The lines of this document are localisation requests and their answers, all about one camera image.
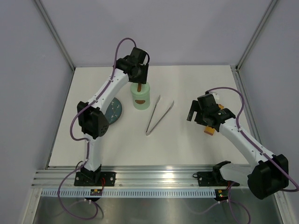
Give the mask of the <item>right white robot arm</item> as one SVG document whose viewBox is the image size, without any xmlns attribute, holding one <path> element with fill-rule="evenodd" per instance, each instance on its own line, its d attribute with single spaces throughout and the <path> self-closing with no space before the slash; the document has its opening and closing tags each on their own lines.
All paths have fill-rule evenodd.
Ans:
<svg viewBox="0 0 299 224">
<path fill-rule="evenodd" d="M 237 124 L 236 116 L 228 108 L 220 108 L 212 94 L 192 101 L 187 121 L 211 127 L 226 137 L 244 156 L 249 168 L 230 161 L 213 166 L 209 177 L 218 186 L 229 182 L 249 187 L 258 199 L 264 199 L 288 187 L 288 160 L 264 148 L 256 139 Z"/>
</svg>

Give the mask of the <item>metal tongs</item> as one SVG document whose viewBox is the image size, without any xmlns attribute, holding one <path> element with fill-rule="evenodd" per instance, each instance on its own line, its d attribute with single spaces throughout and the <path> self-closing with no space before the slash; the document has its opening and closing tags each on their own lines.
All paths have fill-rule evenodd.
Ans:
<svg viewBox="0 0 299 224">
<path fill-rule="evenodd" d="M 152 132 L 159 126 L 159 124 L 165 119 L 165 117 L 169 114 L 169 112 L 173 109 L 175 101 L 171 101 L 169 106 L 163 113 L 159 113 L 159 116 L 155 118 L 158 107 L 160 106 L 161 101 L 161 95 L 159 95 L 154 103 L 153 109 L 149 116 L 149 121 L 147 123 L 146 129 L 145 129 L 145 135 L 149 136 L 152 134 Z"/>
</svg>

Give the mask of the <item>green cylindrical lunch container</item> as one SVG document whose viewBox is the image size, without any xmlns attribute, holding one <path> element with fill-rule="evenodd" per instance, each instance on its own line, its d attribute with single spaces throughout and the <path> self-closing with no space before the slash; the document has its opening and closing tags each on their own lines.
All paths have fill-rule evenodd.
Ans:
<svg viewBox="0 0 299 224">
<path fill-rule="evenodd" d="M 150 106 L 150 95 L 137 96 L 133 95 L 133 106 L 137 110 L 146 110 Z"/>
</svg>

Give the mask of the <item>green round lid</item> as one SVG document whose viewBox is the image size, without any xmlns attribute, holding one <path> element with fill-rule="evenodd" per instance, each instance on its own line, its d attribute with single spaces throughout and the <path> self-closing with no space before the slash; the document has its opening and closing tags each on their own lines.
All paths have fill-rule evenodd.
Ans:
<svg viewBox="0 0 299 224">
<path fill-rule="evenodd" d="M 150 94 L 150 85 L 149 83 L 141 84 L 141 88 L 139 90 L 138 84 L 132 83 L 130 86 L 130 91 L 133 97 L 144 98 Z"/>
</svg>

